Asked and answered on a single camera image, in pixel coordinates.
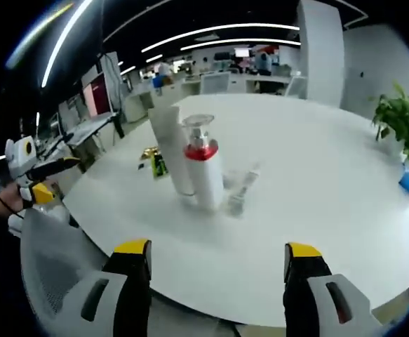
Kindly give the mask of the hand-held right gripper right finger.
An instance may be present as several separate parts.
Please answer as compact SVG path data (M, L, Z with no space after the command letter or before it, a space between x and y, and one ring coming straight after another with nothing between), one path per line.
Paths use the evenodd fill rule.
M285 245L283 306L287 336L381 336L370 301L319 250Z

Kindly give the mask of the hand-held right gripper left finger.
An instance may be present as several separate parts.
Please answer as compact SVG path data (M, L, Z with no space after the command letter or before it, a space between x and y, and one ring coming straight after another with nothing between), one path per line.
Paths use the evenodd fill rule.
M63 301L64 336L146 336L152 301L151 245L135 239L114 248Z

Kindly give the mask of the person's left hand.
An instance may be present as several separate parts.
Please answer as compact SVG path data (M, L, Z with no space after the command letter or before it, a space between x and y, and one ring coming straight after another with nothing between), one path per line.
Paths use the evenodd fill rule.
M0 189L0 217L8 218L19 214L25 208L24 200L20 196L18 185L14 182Z

